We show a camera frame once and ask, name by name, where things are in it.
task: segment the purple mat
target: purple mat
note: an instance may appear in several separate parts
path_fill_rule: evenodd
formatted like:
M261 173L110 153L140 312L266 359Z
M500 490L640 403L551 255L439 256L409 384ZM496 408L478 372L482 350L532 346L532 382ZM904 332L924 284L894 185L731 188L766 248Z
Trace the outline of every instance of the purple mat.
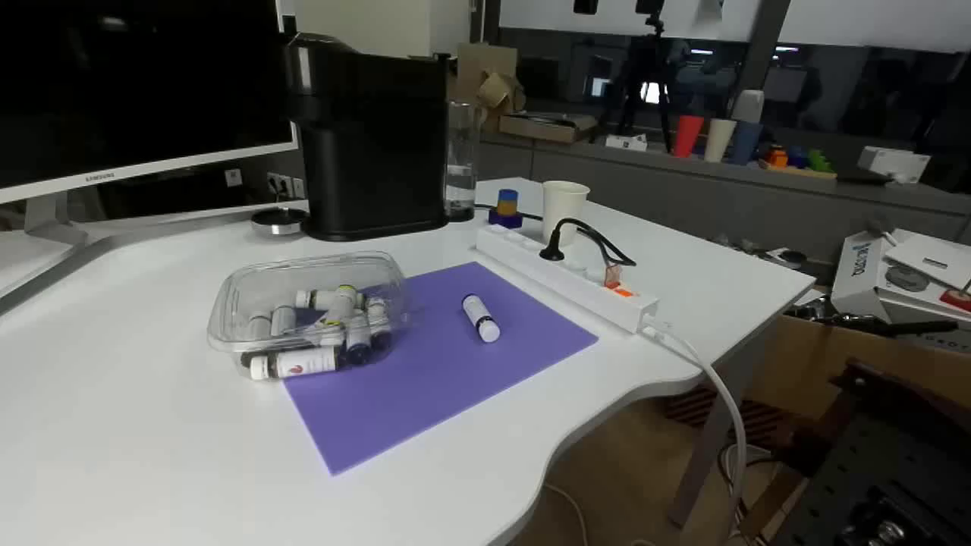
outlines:
M479 294L505 337L479 343L463 312ZM332 473L344 473L479 399L587 350L595 337L479 265L406 278L409 329L358 371L292 380L292 390Z

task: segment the table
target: table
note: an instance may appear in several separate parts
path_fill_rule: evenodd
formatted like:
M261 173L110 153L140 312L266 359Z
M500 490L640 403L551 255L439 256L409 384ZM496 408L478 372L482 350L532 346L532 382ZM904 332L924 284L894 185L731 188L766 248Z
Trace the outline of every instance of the table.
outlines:
M524 178L479 192L506 185L533 192ZM587 218L640 265L627 284L652 290L658 319L713 362L810 284L595 203ZM0 544L463 546L516 538L566 447L632 399L689 390L702 372L491 268L602 343L332 475L286 387L244 380L206 346L211 307L238 268L389 250L416 277L472 261L479 221L341 245L270 241L238 221L116 248L0 315ZM0 234L0 284L54 250ZM599 256L579 241L567 255Z

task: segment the black coffee machine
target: black coffee machine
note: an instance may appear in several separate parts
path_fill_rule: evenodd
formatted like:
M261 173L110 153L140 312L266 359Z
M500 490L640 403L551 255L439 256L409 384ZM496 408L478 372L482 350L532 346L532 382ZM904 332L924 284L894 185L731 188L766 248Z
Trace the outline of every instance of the black coffee machine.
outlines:
M445 63L302 36L286 50L317 238L431 229L442 216Z

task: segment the small white cup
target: small white cup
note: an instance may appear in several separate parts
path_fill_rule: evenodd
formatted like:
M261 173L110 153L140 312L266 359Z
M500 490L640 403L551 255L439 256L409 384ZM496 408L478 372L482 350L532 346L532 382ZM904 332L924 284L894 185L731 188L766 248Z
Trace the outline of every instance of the small white cup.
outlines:
M582 218L582 203L590 198L587 185L567 181L567 178L551 178L543 181L543 238L551 241L555 223L561 218ZM577 228L566 223L558 234L558 241L573 241Z
M704 146L704 160L706 162L722 162L727 148L729 148L731 134L735 134L735 123L738 123L735 117L713 117L706 123L706 146Z

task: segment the red cup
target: red cup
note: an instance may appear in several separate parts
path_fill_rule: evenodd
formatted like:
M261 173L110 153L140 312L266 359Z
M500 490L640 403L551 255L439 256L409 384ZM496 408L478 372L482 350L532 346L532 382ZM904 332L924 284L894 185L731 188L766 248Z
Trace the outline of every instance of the red cup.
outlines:
M702 114L679 114L672 153L691 157L702 126L704 126Z

